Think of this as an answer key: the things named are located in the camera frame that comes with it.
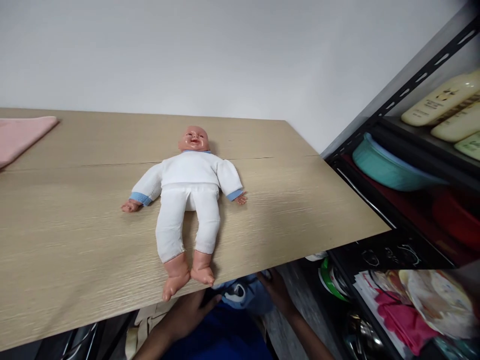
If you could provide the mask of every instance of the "baby doll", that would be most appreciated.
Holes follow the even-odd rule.
[[[148,206],[161,193],[156,223],[156,245],[168,273],[163,300],[168,301],[190,279],[212,286],[210,268],[220,227],[219,188],[228,200],[243,205],[247,198],[234,165],[210,152],[204,129],[189,126],[178,142],[180,155],[151,167],[133,187],[122,211],[132,213]],[[196,211],[198,232],[191,271],[182,240],[185,211]]]

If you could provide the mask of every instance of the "teal plastic bowl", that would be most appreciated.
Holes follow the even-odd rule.
[[[437,184],[448,184],[413,167],[381,147],[368,132],[353,152],[353,162],[369,178],[388,188],[412,192]]]

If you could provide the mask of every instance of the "doll foot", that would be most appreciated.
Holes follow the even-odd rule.
[[[163,286],[163,295],[162,299],[164,302],[170,300],[170,298],[177,293],[178,290],[183,288],[186,283],[190,280],[190,273],[186,273],[183,276],[177,277],[169,277],[165,281],[165,285]]]
[[[190,276],[199,283],[212,286],[215,278],[210,262],[212,261],[212,254],[206,254],[195,250],[193,255],[193,264],[191,266]]]
[[[189,264],[187,263],[187,255],[182,252],[180,255],[163,264],[168,274],[168,279],[163,286],[163,301],[167,302],[183,288],[190,280]]]
[[[192,279],[197,280],[199,283],[209,285],[210,287],[214,284],[215,278],[212,269],[209,267],[194,270],[192,269],[190,272],[190,276]]]

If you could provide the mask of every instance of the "pink fabric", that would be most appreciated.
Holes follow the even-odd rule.
[[[18,158],[58,122],[55,116],[0,118],[0,169]]]
[[[385,293],[378,295],[375,301],[386,328],[394,332],[414,355],[420,354],[429,339],[440,335],[427,325],[414,307],[397,303]]]

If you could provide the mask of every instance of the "plastic bottle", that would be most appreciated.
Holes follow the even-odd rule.
[[[457,142],[454,146],[459,152],[480,161],[480,131]]]
[[[480,69],[451,78],[403,113],[401,120],[416,127],[436,125],[477,100],[480,100]]]
[[[431,134],[449,143],[457,143],[480,131],[480,102],[474,102],[431,130]]]

